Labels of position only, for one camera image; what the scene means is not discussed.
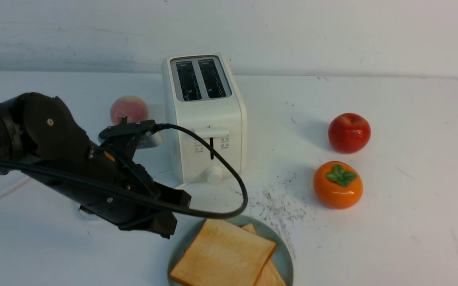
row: screw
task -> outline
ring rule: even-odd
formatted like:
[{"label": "screw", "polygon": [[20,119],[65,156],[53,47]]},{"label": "screw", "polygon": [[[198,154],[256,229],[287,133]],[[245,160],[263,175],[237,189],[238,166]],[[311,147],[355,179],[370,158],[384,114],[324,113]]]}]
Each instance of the screw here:
[{"label": "screw", "polygon": [[93,153],[95,152],[95,149],[91,148],[89,149],[89,155],[87,156],[88,159],[93,159]]}]

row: toast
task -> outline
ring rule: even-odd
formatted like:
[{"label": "toast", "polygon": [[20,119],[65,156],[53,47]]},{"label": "toast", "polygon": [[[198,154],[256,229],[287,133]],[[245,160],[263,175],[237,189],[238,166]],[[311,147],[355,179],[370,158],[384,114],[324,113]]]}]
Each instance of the toast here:
[{"label": "toast", "polygon": [[[242,226],[244,230],[257,235],[254,225],[249,223],[246,226]],[[261,275],[259,276],[258,282],[255,286],[286,286],[277,268],[271,261],[266,262],[266,265],[262,269]]]},{"label": "toast", "polygon": [[254,286],[275,248],[225,220],[207,219],[170,277],[185,286]]}]

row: apple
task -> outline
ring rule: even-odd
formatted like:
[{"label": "apple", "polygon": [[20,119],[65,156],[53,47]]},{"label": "apple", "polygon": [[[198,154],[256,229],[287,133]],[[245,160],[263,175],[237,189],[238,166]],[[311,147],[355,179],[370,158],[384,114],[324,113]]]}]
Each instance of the apple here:
[{"label": "apple", "polygon": [[358,152],[371,138],[371,126],[358,114],[341,114],[330,123],[328,138],[331,146],[339,153]]},{"label": "apple", "polygon": [[118,125],[123,119],[127,123],[148,120],[149,112],[144,100],[137,96],[123,96],[118,98],[111,106],[111,122]]}]

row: toaster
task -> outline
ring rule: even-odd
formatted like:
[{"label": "toaster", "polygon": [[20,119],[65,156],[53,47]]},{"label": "toaster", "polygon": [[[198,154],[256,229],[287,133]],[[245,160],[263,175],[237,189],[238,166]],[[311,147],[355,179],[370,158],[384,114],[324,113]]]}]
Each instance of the toaster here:
[{"label": "toaster", "polygon": [[[167,123],[209,142],[240,174],[247,157],[247,112],[221,54],[173,56],[162,63]],[[218,183],[231,173],[194,138],[166,130],[173,173],[183,183]]]}]

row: pink peach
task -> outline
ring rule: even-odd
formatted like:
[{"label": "pink peach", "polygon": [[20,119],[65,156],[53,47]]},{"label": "pink peach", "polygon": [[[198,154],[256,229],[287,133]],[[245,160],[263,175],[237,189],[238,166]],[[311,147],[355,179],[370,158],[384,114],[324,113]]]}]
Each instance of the pink peach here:
[{"label": "pink peach", "polygon": [[125,117],[127,123],[148,120],[149,112],[144,101],[137,96],[123,96],[111,106],[111,121],[118,125]]}]

